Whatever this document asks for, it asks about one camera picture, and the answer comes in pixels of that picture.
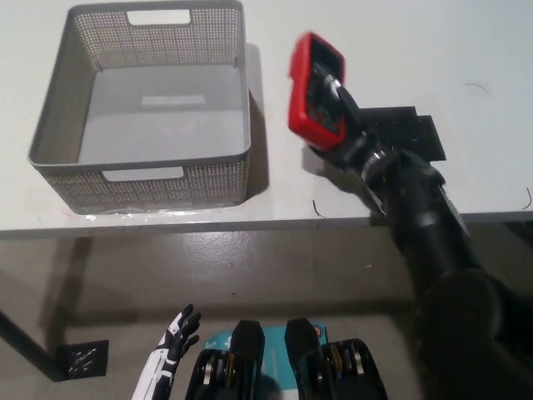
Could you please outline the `robot right hand white black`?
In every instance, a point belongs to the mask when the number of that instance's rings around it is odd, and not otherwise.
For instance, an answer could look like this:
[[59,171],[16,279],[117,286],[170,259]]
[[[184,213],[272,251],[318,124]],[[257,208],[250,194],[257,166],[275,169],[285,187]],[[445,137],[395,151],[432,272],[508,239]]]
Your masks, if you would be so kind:
[[377,134],[363,121],[355,99],[336,77],[331,74],[322,77],[321,85],[330,109],[340,115],[345,132],[343,137],[336,137],[338,143],[319,144],[308,140],[308,145],[331,165],[354,172],[368,183],[392,163],[394,155],[384,148]]

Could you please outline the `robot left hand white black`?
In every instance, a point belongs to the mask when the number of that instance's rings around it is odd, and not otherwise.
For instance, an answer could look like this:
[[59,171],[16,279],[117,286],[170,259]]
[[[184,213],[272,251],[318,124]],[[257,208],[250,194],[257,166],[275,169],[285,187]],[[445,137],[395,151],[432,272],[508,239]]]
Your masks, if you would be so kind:
[[201,317],[199,312],[194,312],[194,306],[188,304],[163,334],[156,350],[163,356],[165,368],[169,371],[175,371],[187,350],[198,342]]

